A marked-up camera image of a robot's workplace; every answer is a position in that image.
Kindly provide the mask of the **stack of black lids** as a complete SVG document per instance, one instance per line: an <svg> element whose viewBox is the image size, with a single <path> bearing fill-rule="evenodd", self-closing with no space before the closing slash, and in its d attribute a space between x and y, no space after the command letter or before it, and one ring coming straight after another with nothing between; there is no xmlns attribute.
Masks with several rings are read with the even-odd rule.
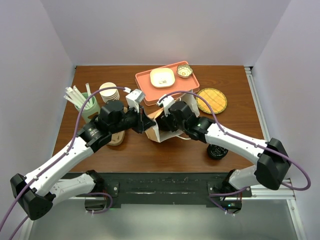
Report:
<svg viewBox="0 0 320 240"><path fill-rule="evenodd" d="M221 146L209 144L206 152L212 160L221 160L228 154L229 151Z"/></svg>

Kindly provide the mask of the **green straw holder cup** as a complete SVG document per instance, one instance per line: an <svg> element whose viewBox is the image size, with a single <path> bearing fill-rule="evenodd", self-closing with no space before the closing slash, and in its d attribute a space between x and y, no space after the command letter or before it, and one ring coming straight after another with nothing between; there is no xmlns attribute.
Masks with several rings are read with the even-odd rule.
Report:
<svg viewBox="0 0 320 240"><path fill-rule="evenodd" d="M81 117L85 123L89 123L92 118L100 113L100 106L95 96L93 96L85 105Z"/></svg>

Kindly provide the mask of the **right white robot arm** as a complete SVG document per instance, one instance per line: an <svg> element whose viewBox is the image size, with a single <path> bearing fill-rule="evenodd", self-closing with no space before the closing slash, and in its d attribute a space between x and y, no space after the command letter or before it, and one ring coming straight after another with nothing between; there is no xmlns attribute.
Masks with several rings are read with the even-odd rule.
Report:
<svg viewBox="0 0 320 240"><path fill-rule="evenodd" d="M163 128L182 131L195 141L218 146L236 153L252 163L243 169L231 170L217 187L219 194L233 197L247 187L262 185L278 190L291 167L288 154L278 139L259 140L222 126L216 119L202 117L185 101L165 98L157 103L163 112L157 117Z"/></svg>

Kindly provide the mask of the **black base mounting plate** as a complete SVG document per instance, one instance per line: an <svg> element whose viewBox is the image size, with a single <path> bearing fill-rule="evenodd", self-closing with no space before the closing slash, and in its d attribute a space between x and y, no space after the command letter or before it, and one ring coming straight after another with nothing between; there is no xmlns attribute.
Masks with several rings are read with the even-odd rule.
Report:
<svg viewBox="0 0 320 240"><path fill-rule="evenodd" d="M211 200L220 202L220 198L228 196L252 195L249 187L240 191L231 186L227 173L97 173L88 170L87 174L97 181L93 192L105 190L112 197L114 208L124 204L214 207Z"/></svg>

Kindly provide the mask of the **round woven yellow coaster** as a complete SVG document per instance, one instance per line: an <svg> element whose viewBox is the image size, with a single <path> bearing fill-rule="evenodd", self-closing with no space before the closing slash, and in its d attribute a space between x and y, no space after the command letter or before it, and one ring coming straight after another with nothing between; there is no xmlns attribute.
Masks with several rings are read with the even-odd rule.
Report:
<svg viewBox="0 0 320 240"><path fill-rule="evenodd" d="M215 88L204 88L197 93L198 96L202 97L210 105L215 114L222 113L228 105L226 96L218 89ZM211 114L208 106L198 97L196 97L198 108L207 114Z"/></svg>

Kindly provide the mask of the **brown paper bag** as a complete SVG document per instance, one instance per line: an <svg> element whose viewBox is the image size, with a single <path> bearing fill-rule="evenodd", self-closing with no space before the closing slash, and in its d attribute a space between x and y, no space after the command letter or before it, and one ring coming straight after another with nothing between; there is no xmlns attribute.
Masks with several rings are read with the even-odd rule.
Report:
<svg viewBox="0 0 320 240"><path fill-rule="evenodd" d="M180 102L185 102L186 105L190 108L190 111L192 114L195 114L196 117L200 116L199 108L197 105L197 101L193 95L193 90L189 91L175 91L168 93L166 95L170 95L174 98L175 103L180 103ZM154 142L161 143L165 140L168 140L173 137L179 137L180 135L183 134L182 130L177 130L177 131L162 131L159 129L158 124L157 124L157 117L159 117L161 114L164 114L164 109L160 107L159 110L150 113L148 115L149 118L155 121L155 126L149 128L148 130L145 131L147 137Z"/></svg>

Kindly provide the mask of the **cream square plate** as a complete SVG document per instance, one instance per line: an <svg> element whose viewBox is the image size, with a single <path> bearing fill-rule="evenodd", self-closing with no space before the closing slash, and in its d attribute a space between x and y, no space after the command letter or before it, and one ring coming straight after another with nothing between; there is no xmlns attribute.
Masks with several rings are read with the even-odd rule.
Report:
<svg viewBox="0 0 320 240"><path fill-rule="evenodd" d="M174 85L176 79L173 70L170 68L155 68L151 70L150 83L157 89L169 88Z"/></svg>

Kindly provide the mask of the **small floral bowl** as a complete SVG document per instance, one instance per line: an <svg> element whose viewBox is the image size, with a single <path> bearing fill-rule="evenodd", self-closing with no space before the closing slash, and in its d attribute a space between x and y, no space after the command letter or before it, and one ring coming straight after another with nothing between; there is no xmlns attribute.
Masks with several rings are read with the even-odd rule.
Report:
<svg viewBox="0 0 320 240"><path fill-rule="evenodd" d="M177 66L176 73L179 77L187 79L193 74L193 69L188 64L181 64Z"/></svg>

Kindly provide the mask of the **stack of paper cups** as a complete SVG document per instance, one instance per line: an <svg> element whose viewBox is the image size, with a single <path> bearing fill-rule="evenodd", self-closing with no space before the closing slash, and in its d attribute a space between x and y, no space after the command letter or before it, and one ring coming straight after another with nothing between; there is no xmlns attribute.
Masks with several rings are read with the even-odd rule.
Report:
<svg viewBox="0 0 320 240"><path fill-rule="evenodd" d="M116 85L113 82L105 82L99 87L99 89L101 90L110 87L116 87ZM100 91L99 93L104 103L109 101L117 101L120 99L120 94L117 88L106 89Z"/></svg>

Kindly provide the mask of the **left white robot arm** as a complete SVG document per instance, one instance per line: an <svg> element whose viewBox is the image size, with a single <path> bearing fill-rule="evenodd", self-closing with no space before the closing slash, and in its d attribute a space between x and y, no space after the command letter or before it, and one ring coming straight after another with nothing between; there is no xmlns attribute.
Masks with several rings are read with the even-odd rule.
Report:
<svg viewBox="0 0 320 240"><path fill-rule="evenodd" d="M155 124L146 115L143 106L124 111L121 101L110 101L45 164L25 176L17 173L10 179L15 199L31 220L38 220L54 205L70 197L89 193L99 196L104 190L105 181L95 170L88 170L79 177L67 180L64 186L59 186L58 180L107 145L113 134L129 129L141 134Z"/></svg>

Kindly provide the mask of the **wrapped white straw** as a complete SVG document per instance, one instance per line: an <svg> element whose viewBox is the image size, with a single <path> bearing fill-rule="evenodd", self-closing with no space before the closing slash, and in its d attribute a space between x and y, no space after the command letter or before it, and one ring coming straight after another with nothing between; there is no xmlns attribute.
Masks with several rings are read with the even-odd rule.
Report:
<svg viewBox="0 0 320 240"><path fill-rule="evenodd" d="M74 98L77 98L77 96L74 94L73 92L73 88L71 87L66 87L65 88L65 93L67 96L70 96L70 97L74 97Z"/></svg>
<svg viewBox="0 0 320 240"><path fill-rule="evenodd" d="M74 104L75 107L77 107L78 109L80 109L83 105L83 102L81 102L80 100L78 100L76 97L73 96L68 96L68 95L64 95L63 96L67 101L71 102L72 104Z"/></svg>
<svg viewBox="0 0 320 240"><path fill-rule="evenodd" d="M77 98L83 102L83 104L85 103L86 101L86 98L83 96L83 94L78 90L78 88L74 85L73 88L73 93L77 96ZM88 110L92 107L92 105L90 104L90 101L88 101L86 104L85 104L85 109Z"/></svg>

